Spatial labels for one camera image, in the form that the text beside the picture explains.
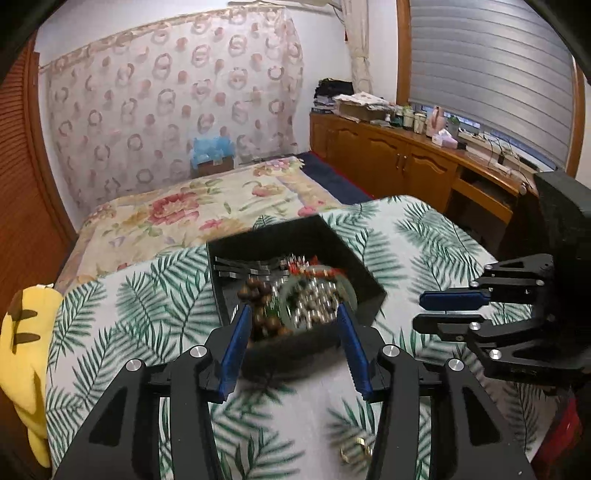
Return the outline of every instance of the window blind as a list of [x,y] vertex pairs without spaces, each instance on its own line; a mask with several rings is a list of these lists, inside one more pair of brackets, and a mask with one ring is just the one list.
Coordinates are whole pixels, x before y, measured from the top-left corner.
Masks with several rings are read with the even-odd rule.
[[410,101],[501,131],[564,168],[573,60],[523,0],[410,0]]

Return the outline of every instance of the louvered door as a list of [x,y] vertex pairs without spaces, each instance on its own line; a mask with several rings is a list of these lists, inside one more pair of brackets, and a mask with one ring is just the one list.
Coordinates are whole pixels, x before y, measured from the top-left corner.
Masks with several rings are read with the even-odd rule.
[[17,290],[56,280],[75,238],[47,163],[33,43],[0,85],[0,319]]

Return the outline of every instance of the jar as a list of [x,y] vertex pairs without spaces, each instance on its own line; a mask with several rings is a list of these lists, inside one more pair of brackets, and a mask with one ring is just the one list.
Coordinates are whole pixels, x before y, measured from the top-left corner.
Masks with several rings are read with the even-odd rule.
[[414,112],[410,108],[404,109],[404,123],[402,126],[405,130],[412,130],[414,127]]
[[391,122],[393,127],[401,127],[404,125],[403,108],[397,105],[394,108],[394,120]]
[[424,113],[414,114],[414,132],[419,135],[425,133],[425,125],[427,123],[427,115]]

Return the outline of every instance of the wooden wardrobe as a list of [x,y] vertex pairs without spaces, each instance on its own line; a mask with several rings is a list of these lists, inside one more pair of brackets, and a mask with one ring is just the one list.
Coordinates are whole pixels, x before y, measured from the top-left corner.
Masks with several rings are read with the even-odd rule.
[[[34,38],[0,85],[0,322],[18,290],[55,282],[76,239],[47,161],[33,47]],[[49,475],[1,390],[0,472],[6,479]]]

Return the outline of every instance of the brown bead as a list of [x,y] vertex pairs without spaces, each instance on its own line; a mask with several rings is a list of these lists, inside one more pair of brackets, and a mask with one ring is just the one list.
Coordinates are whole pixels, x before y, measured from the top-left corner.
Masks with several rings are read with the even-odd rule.
[[291,335],[293,332],[289,330],[289,328],[283,326],[279,330],[277,330],[277,335]]
[[251,300],[252,301],[259,301],[261,299],[261,292],[258,288],[253,288],[251,290]]
[[258,288],[259,288],[259,291],[263,295],[269,295],[269,293],[272,292],[271,284],[269,282],[263,282],[263,283],[261,283],[261,285]]
[[265,325],[267,327],[267,330],[269,330],[270,332],[276,332],[282,327],[281,320],[277,315],[271,315],[270,317],[268,317],[267,321],[265,322]]
[[248,277],[246,279],[246,285],[248,285],[249,288],[255,288],[255,287],[259,287],[261,285],[261,280],[254,278],[254,277]]
[[263,328],[267,321],[267,317],[265,317],[265,311],[262,308],[257,308],[252,321],[255,327]]
[[240,290],[238,290],[238,298],[241,300],[250,300],[251,298],[251,289],[244,285]]
[[261,297],[261,303],[263,305],[269,305],[272,299],[273,295],[264,295],[263,297]]

